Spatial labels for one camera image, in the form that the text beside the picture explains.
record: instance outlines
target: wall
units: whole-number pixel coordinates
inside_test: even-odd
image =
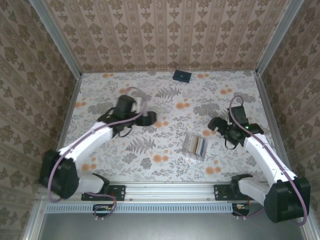
[[[18,239],[75,79],[27,0],[0,1],[0,239]]]
[[[255,69],[289,0],[45,0],[83,72]]]
[[[320,222],[320,1],[305,0],[262,75],[298,176]]]

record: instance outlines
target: gray floor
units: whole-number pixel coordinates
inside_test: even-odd
[[[272,223],[263,212],[251,219],[231,214],[47,214],[40,240],[303,240],[302,228]]]

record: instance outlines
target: floral tablecloth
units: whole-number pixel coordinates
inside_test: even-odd
[[[216,116],[228,119],[227,107],[234,95],[242,95],[251,123],[261,125],[272,145],[271,134],[257,85],[251,71],[192,72],[189,83],[172,79],[173,72],[86,73],[73,110],[65,144],[84,134],[99,116],[115,106],[127,87],[138,87],[148,100],[157,122],[134,126],[124,137],[114,137],[93,152],[81,166],[112,182],[215,182],[250,173],[264,175],[253,157],[240,145],[229,150],[215,131],[208,129]],[[141,97],[131,90],[128,95]],[[205,161],[184,157],[186,132],[208,142]]]

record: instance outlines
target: clear plastic box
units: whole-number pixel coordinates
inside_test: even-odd
[[[207,141],[204,137],[187,132],[182,147],[182,153],[187,158],[204,161],[207,152]]]

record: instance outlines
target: small black box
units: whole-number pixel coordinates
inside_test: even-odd
[[[190,78],[191,78],[191,72],[175,70],[173,74],[173,80],[177,80],[180,82],[189,83]]]

